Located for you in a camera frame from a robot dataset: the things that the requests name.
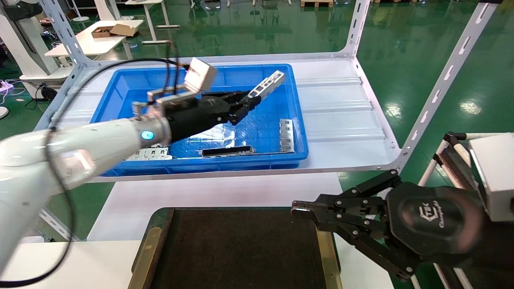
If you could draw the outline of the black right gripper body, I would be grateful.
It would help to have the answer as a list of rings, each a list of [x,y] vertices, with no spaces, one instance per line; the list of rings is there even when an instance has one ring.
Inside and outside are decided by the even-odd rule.
[[[480,240],[485,212],[470,191],[405,182],[386,202],[391,233],[415,254],[465,255]]]

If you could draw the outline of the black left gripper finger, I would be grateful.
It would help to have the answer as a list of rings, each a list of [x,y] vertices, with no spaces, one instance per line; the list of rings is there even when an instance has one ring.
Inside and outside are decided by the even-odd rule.
[[[233,126],[237,125],[261,102],[261,96],[244,96],[240,100],[230,102],[228,122]]]
[[[252,99],[249,97],[250,90],[235,90],[203,93],[203,103],[213,106],[218,100],[223,100],[230,106],[242,106],[250,104]]]

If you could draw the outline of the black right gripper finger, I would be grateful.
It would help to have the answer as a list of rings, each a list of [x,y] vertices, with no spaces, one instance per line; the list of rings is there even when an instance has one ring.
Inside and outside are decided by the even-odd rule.
[[[365,220],[361,216],[334,211],[293,211],[292,216],[313,221],[320,231],[338,234],[399,280],[409,280],[420,265],[418,257],[387,248],[372,238],[363,228]]]
[[[382,214],[387,205],[378,193],[402,183],[395,169],[388,170],[338,195],[320,194],[314,201],[293,201],[291,214],[314,220],[315,214],[375,215]]]

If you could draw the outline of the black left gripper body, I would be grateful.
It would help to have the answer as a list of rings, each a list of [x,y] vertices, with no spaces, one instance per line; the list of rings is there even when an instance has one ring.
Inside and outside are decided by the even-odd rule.
[[[171,143],[189,138],[229,121],[234,106],[212,95],[189,98],[165,105],[165,117],[171,130]]]

